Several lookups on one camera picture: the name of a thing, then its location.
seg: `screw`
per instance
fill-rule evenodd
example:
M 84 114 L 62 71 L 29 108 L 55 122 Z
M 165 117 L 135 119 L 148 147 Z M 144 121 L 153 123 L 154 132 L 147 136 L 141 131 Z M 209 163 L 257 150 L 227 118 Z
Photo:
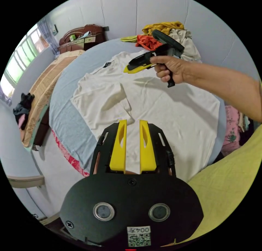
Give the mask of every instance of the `screw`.
M 70 229 L 73 229 L 74 228 L 74 224 L 70 221 L 66 221 L 66 224 L 65 224 L 68 228 Z
M 130 186 L 135 186 L 136 185 L 136 180 L 134 178 L 131 178 L 127 182 Z

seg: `window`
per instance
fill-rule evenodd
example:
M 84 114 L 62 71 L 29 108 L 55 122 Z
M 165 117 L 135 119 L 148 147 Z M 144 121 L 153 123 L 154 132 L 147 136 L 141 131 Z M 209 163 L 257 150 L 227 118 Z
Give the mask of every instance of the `window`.
M 12 96 L 26 68 L 48 46 L 37 25 L 34 25 L 19 42 L 5 68 L 0 85 L 6 96 Z

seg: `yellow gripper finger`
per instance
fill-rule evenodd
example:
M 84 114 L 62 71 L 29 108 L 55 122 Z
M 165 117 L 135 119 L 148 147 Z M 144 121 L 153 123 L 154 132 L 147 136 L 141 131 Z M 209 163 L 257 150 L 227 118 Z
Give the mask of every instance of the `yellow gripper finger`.
M 149 132 L 148 122 L 139 121 L 140 131 L 140 174 L 142 172 L 153 172 L 156 170 L 156 159 Z
M 126 173 L 126 128 L 127 120 L 120 120 L 109 167 L 112 171 Z

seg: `pink clothing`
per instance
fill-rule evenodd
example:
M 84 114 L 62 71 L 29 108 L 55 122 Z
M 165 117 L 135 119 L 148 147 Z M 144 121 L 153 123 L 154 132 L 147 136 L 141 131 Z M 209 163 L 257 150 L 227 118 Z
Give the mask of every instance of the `pink clothing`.
M 239 133 L 239 112 L 232 106 L 226 106 L 227 128 L 226 136 L 222 147 L 223 156 L 227 156 L 236 149 L 240 148 L 240 133 Z
M 23 122 L 25 121 L 25 114 L 21 115 L 19 120 L 18 120 L 18 128 L 20 129 Z

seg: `pile of clothes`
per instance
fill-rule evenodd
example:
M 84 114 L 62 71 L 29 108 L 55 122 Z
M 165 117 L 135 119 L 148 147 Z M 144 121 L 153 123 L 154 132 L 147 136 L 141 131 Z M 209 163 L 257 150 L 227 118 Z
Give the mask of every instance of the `pile of clothes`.
M 223 156 L 229 155 L 246 142 L 241 142 L 241 133 L 248 132 L 250 125 L 250 120 L 246 115 L 242 114 L 232 106 L 226 106 L 225 108 L 227 128 L 225 140 L 221 150 Z
M 142 46 L 146 50 L 154 51 L 162 45 L 162 43 L 154 39 L 152 36 L 152 31 L 155 29 L 170 36 L 184 46 L 185 49 L 181 59 L 186 61 L 201 61 L 201 56 L 192 41 L 191 32 L 185 29 L 184 25 L 179 21 L 146 25 L 142 29 L 143 34 L 124 37 L 121 38 L 121 41 L 136 43 L 136 46 Z
M 16 118 L 16 122 L 18 124 L 18 128 L 21 130 L 25 130 L 29 112 L 32 108 L 32 102 L 35 96 L 28 93 L 27 95 L 21 94 L 21 101 L 17 104 L 17 106 L 13 109 L 13 114 Z

